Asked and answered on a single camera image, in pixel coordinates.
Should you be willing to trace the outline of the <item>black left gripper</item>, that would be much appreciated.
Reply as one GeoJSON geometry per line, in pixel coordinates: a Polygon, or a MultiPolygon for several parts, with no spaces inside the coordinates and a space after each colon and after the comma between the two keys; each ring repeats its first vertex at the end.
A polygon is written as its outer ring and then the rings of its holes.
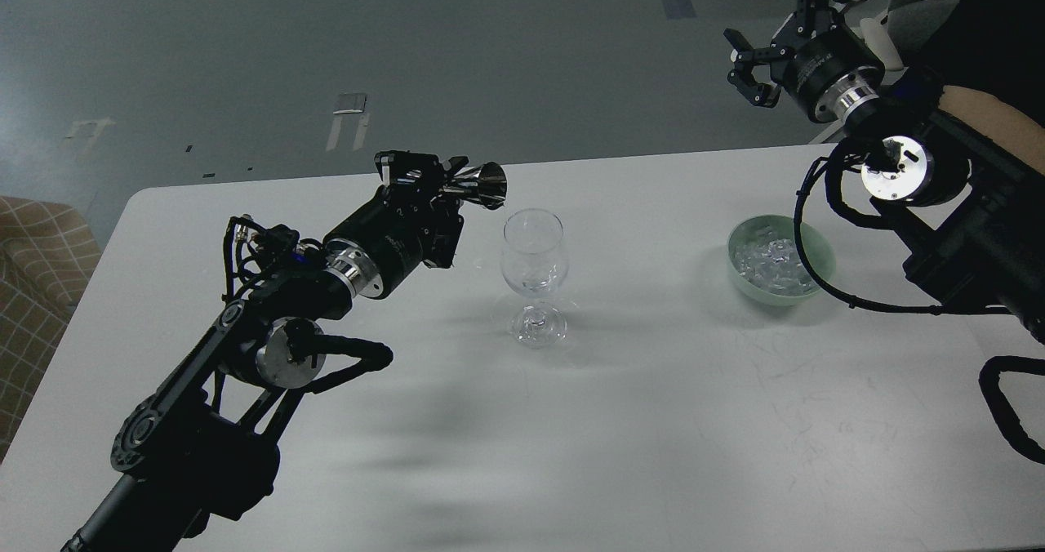
{"type": "Polygon", "coordinates": [[[466,168],[466,155],[441,158],[403,150],[374,157],[381,187],[323,239],[328,269],[355,296],[382,300],[425,268],[449,269],[463,231],[463,202],[433,201],[466,168]]]}

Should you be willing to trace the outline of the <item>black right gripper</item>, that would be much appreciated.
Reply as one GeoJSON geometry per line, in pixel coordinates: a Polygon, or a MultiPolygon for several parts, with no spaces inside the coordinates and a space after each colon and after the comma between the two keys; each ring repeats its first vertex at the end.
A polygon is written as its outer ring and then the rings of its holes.
{"type": "Polygon", "coordinates": [[[752,106],[774,108],[781,88],[815,123],[839,118],[839,98],[851,84],[876,88],[884,64],[844,23],[847,9],[869,0],[796,0],[769,47],[753,47],[736,29],[727,80],[752,106]],[[757,80],[754,68],[776,64],[776,79],[757,80]]]}

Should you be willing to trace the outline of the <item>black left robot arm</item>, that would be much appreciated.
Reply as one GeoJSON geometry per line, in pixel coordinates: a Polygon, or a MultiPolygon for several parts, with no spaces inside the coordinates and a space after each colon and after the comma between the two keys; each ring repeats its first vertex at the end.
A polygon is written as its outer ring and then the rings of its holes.
{"type": "Polygon", "coordinates": [[[322,332],[419,264],[451,266],[463,203],[497,209],[506,177],[464,155],[384,151],[380,187],[322,240],[229,220],[219,317],[127,414],[109,462],[120,479],[66,551],[171,551],[209,519],[236,521],[273,492],[279,439],[302,398],[382,370],[379,341],[322,332]]]}

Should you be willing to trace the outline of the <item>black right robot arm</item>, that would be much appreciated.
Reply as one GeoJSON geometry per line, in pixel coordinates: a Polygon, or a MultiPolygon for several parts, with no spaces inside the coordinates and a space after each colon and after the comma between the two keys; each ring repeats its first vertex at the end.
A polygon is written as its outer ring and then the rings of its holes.
{"type": "Polygon", "coordinates": [[[843,138],[810,166],[791,220],[813,281],[852,308],[1009,314],[1043,340],[1043,0],[796,0],[766,46],[736,29],[728,80],[773,108],[787,93],[843,138]],[[929,306],[869,301],[812,264],[805,206],[817,183],[836,215],[892,232],[929,306]]]}

